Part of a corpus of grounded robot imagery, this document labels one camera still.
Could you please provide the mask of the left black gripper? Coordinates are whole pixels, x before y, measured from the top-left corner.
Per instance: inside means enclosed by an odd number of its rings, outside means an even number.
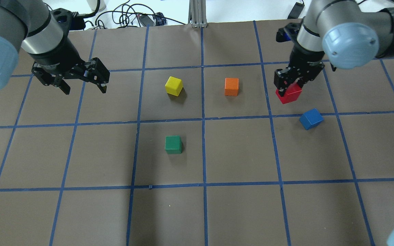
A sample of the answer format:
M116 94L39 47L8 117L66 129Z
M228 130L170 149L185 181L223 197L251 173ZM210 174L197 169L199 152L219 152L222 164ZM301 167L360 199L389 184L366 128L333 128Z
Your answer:
M68 36L64 36L53 50L31 54L31 57L34 59L31 71L44 86L59 88L69 95L71 88L65 80L79 79L95 84L103 94L107 91L110 71L100 58L94 57L89 61L81 59Z

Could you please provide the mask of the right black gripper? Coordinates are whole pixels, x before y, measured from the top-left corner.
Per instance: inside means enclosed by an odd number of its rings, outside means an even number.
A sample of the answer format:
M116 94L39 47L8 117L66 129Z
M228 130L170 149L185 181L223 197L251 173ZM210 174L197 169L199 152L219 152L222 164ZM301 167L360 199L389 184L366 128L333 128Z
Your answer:
M275 70L274 84L280 97L285 96L287 89L295 81L301 88L309 81L314 81L324 68L323 57L324 51L309 51L301 46L294 46L287 68Z

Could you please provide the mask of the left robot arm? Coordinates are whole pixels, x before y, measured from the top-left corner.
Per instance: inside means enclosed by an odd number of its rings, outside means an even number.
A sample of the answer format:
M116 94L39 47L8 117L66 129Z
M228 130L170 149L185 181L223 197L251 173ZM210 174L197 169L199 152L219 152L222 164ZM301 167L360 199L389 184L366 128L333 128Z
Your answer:
M51 11L41 0L0 0L0 89L4 88L18 64L23 49L34 60L31 73L44 85L70 94L66 79L95 84L105 93L110 71L99 58L85 61L70 41L71 30L82 30L84 19L100 9L96 2L91 13L66 9Z

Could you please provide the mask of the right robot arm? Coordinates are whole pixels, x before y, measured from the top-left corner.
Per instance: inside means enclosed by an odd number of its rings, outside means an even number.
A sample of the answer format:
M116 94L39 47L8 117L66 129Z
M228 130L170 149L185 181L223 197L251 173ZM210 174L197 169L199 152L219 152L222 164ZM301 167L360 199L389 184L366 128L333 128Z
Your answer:
M276 95L282 104L294 102L302 87L326 73L361 67L371 60L394 57L394 8L365 13L354 0L313 0L300 23L288 23L277 42L293 42L289 65L275 70Z

